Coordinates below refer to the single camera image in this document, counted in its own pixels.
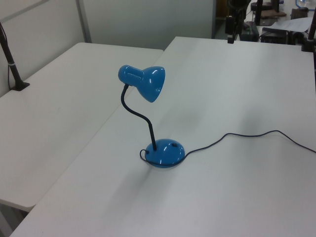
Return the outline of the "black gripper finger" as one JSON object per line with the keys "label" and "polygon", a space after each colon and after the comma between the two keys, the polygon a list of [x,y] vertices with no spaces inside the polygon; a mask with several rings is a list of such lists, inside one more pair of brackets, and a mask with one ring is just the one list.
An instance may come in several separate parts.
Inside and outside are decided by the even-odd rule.
{"label": "black gripper finger", "polygon": [[234,43],[234,18],[232,16],[226,17],[226,34],[229,44]]}
{"label": "black gripper finger", "polygon": [[239,10],[235,14],[235,36],[234,39],[237,39],[237,36],[241,33],[243,26],[243,10]]}

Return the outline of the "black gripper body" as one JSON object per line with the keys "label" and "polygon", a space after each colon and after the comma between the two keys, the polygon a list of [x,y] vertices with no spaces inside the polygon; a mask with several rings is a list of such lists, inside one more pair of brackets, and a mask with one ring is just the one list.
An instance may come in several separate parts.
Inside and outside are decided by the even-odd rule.
{"label": "black gripper body", "polygon": [[227,0],[227,7],[230,9],[230,15],[245,15],[248,8],[248,0]]}

